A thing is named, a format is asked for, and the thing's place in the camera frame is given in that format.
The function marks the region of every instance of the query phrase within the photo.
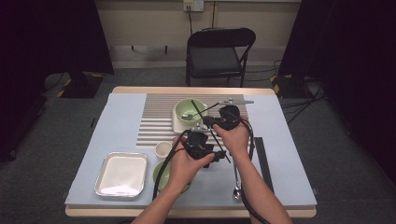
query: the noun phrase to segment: gray carpet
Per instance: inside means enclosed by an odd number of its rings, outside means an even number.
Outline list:
[[[271,67],[249,67],[249,71]],[[273,73],[249,73],[266,79]],[[118,69],[106,76],[94,99],[57,98],[67,75],[52,75],[42,115],[24,137],[17,159],[0,163],[0,223],[116,224],[128,218],[75,218],[64,213],[64,199],[78,171],[108,94],[119,85],[185,86],[184,68]],[[193,80],[192,86],[238,87],[239,80]],[[246,87],[271,88],[269,81]],[[313,83],[311,90],[318,85]],[[284,106],[305,99],[280,100]],[[291,120],[300,106],[284,109]],[[332,106],[315,101],[290,122],[290,131],[315,189],[318,214],[294,223],[396,223],[396,190],[373,158],[352,141]],[[169,219],[167,223],[248,223],[246,219]]]

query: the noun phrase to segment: black device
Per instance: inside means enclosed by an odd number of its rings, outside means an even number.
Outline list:
[[[201,130],[202,129],[199,127],[195,129],[192,128],[191,131],[188,133],[187,142],[183,144],[183,147],[186,148],[187,153],[189,153],[189,155],[195,160],[199,160],[210,153],[215,154],[215,157],[211,162],[224,159],[226,157],[226,151],[221,150],[214,152],[214,145],[206,143],[208,136],[201,132]]]
[[[208,125],[210,128],[213,128],[213,125],[217,124],[222,129],[230,131],[240,123],[238,119],[240,117],[240,112],[236,105],[226,105],[219,110],[219,113],[219,118],[204,116],[204,125]]]

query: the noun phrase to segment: black curtain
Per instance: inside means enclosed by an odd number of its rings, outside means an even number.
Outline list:
[[[0,37],[0,153],[48,75],[114,74],[93,0],[2,1]]]
[[[334,3],[335,0],[302,0],[279,66],[280,77],[292,75],[299,80],[307,76],[322,78],[321,74],[310,70]]]
[[[309,72],[396,184],[396,2],[335,2]]]

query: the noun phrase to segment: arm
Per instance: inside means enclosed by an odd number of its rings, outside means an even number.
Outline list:
[[[225,131],[218,125],[213,127],[230,151],[241,175],[244,192],[254,210],[270,223],[291,223],[286,209],[268,188],[248,157],[248,130],[242,124]],[[250,217],[252,223],[260,223]]]
[[[177,150],[183,148],[179,143]],[[160,195],[137,217],[132,223],[164,223],[173,203],[183,192],[195,175],[206,164],[213,160],[214,154],[209,154],[196,161],[191,158],[186,150],[178,151],[171,160],[171,173],[169,180]]]

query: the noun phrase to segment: chair backrest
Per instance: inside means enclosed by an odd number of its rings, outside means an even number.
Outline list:
[[[256,41],[256,34],[248,28],[207,28],[192,34],[188,47],[235,48],[248,47]]]

